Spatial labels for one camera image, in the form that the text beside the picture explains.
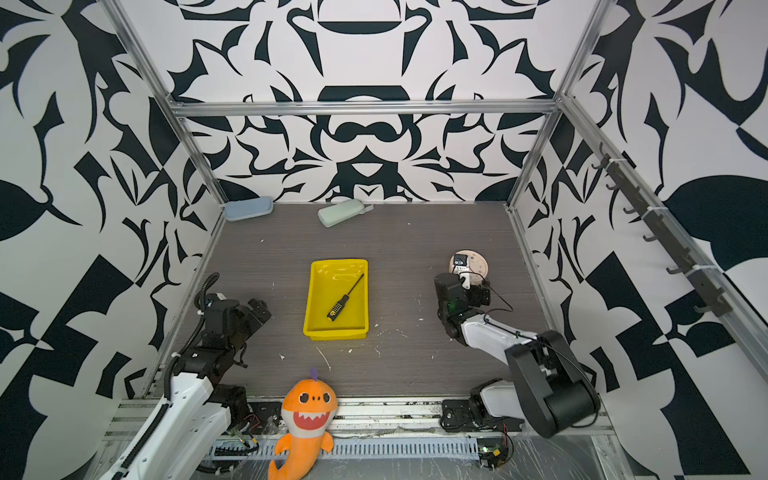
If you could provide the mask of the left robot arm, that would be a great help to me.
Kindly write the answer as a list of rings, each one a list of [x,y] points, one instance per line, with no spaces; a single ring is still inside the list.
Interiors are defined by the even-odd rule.
[[[248,339],[271,317],[267,304],[242,304],[219,294],[198,303],[199,328],[172,357],[163,395],[130,444],[102,475],[104,479],[190,479],[195,473],[222,477],[232,461],[215,462],[224,433],[242,436],[253,418],[245,388],[221,382]]]

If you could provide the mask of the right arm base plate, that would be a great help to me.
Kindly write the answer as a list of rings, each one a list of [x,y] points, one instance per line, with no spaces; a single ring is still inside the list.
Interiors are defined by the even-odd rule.
[[[520,432],[524,424],[520,418],[491,415],[479,397],[446,399],[441,408],[439,424],[446,432]]]

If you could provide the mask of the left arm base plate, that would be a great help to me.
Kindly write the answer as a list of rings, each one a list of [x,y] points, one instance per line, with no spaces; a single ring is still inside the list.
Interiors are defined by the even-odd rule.
[[[279,401],[253,401],[248,403],[248,413],[243,434],[250,436],[277,433],[281,428],[281,403]]]

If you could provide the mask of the black yellow screwdriver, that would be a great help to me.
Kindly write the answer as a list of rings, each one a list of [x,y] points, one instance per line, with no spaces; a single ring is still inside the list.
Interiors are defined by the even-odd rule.
[[[330,309],[330,311],[327,314],[327,318],[331,321],[335,321],[341,314],[341,312],[344,310],[346,304],[348,303],[350,299],[350,295],[354,292],[355,288],[358,286],[358,284],[363,280],[365,277],[364,274],[361,274],[360,277],[355,281],[355,283],[352,285],[352,287],[349,289],[349,291],[344,294]]]

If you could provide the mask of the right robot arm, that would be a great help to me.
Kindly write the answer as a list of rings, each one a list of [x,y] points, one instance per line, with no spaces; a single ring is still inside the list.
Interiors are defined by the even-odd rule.
[[[596,420],[601,400],[565,338],[554,330],[533,333],[492,318],[487,302],[464,287],[455,273],[434,278],[437,315],[448,336],[482,351],[508,367],[510,379],[496,379],[471,390],[470,421],[476,426],[514,419],[544,438],[588,418]]]

